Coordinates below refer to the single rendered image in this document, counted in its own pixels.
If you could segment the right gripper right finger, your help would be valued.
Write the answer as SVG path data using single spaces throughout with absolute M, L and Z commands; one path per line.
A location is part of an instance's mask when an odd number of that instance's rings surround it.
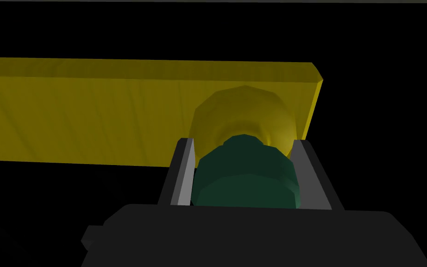
M 295 140 L 289 159 L 300 187 L 300 209 L 344 210 L 330 179 L 308 140 Z

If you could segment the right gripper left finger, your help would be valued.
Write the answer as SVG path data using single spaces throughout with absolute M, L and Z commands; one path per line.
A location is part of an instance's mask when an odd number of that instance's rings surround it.
M 194 140 L 180 138 L 157 204 L 190 206 L 194 173 Z

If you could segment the green and yellow door knob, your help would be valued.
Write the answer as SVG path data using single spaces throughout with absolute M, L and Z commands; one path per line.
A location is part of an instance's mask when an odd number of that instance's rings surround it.
M 189 136 L 198 158 L 195 206 L 301 206 L 288 158 L 295 121 L 275 93 L 250 86 L 217 91 L 195 110 Z

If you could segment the yellow wooden door leaf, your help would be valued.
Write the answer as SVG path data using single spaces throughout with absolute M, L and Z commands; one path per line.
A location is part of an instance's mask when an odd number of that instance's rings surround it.
M 312 63 L 0 57 L 0 161 L 168 167 L 233 135 L 288 155 L 323 78 Z

